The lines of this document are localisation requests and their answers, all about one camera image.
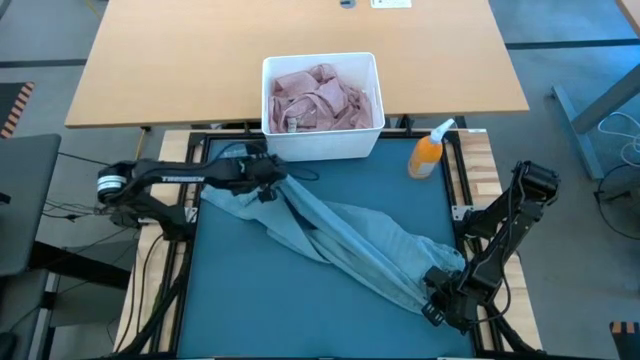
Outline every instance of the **gray floor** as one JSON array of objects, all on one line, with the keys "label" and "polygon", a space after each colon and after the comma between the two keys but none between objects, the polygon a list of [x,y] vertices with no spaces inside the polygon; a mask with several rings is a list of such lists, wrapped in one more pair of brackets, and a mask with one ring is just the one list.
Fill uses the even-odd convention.
[{"label": "gray floor", "polygon": [[[94,3],[103,11],[103,1]],[[508,42],[635,37],[614,0],[492,0],[491,5]],[[13,0],[0,21],[0,61],[84,58],[98,24],[83,0]],[[521,246],[543,345],[554,354],[615,358],[609,322],[640,320],[640,242],[613,233],[603,223],[593,197],[597,184],[586,178],[563,132],[557,103],[546,96],[552,84],[561,84],[576,107],[584,108],[640,61],[640,47],[512,51],[511,59],[531,111],[473,116],[468,123],[489,129],[503,185],[510,179],[511,167],[521,159],[540,162],[561,174],[560,199]],[[16,135],[56,132],[63,137],[63,151],[103,161],[131,159],[138,129],[64,128],[81,74],[81,67],[0,69],[1,82],[36,83]],[[640,99],[622,110],[640,119]],[[620,119],[613,119],[611,126],[636,131]],[[154,129],[145,156],[157,155],[162,132]],[[624,141],[595,132],[590,136],[605,169],[620,163],[618,151]],[[91,164],[61,158],[50,198],[92,204],[96,170]],[[626,171],[614,180],[637,173],[640,170]],[[636,218],[605,210],[625,231],[640,234]],[[39,237],[59,246],[81,246],[113,229],[99,218],[75,225],[43,221]],[[124,236],[117,240],[127,241]],[[52,358],[104,355],[110,348],[106,326],[105,322],[63,329],[56,336]]]}]

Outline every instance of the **white cable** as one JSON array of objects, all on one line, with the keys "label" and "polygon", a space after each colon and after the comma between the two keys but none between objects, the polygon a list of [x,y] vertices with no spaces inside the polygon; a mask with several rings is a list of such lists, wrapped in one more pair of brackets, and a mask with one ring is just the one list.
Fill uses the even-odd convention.
[{"label": "white cable", "polygon": [[633,150],[636,152],[636,154],[640,155],[640,132],[637,135],[629,135],[629,134],[625,134],[625,133],[621,133],[621,132],[617,132],[617,131],[609,131],[609,130],[603,130],[602,129],[602,124],[604,124],[604,122],[607,121],[609,118],[611,118],[613,116],[616,116],[616,115],[617,116],[622,116],[624,118],[627,118],[627,119],[631,120],[638,127],[638,131],[640,131],[640,123],[636,119],[632,118],[631,116],[629,116],[629,115],[627,115],[625,113],[621,113],[621,112],[612,112],[609,116],[607,116],[606,118],[602,119],[602,121],[600,121],[600,123],[598,124],[598,131],[600,131],[603,134],[622,136],[622,137],[626,137],[626,138],[632,139],[631,141],[626,143],[622,147],[622,149],[620,149],[620,158],[622,159],[622,161],[624,161],[629,166],[640,167],[640,164],[637,164],[637,163],[634,163],[633,161],[630,161],[624,155],[625,150],[630,146],[633,146]]}]

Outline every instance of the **pink cloth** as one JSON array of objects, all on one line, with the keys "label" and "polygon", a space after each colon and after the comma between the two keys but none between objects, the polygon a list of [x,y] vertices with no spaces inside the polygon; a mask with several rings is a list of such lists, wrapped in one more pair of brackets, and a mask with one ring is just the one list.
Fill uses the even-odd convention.
[{"label": "pink cloth", "polygon": [[371,103],[361,90],[346,85],[330,65],[282,76],[269,99],[273,133],[367,129]]}]

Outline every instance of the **orange spray bottle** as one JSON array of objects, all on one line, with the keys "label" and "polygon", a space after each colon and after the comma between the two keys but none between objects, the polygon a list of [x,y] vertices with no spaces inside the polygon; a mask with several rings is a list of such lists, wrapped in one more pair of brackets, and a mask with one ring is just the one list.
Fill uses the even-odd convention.
[{"label": "orange spray bottle", "polygon": [[418,140],[409,159],[409,176],[414,179],[425,179],[442,157],[442,137],[455,121],[449,119],[435,128],[431,135]]}]

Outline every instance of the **blue work surface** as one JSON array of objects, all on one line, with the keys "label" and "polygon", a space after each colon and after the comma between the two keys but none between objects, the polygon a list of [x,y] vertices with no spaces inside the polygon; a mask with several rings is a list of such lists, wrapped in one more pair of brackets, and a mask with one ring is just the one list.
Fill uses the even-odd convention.
[{"label": "blue work surface", "polygon": [[[295,163],[291,173],[317,172],[318,181],[300,182],[322,200],[385,212],[408,232],[454,246],[442,169],[422,181],[407,175],[415,144],[380,139],[368,158]],[[260,223],[201,202],[179,357],[471,355],[468,335],[436,328],[336,267],[278,244]]]}]

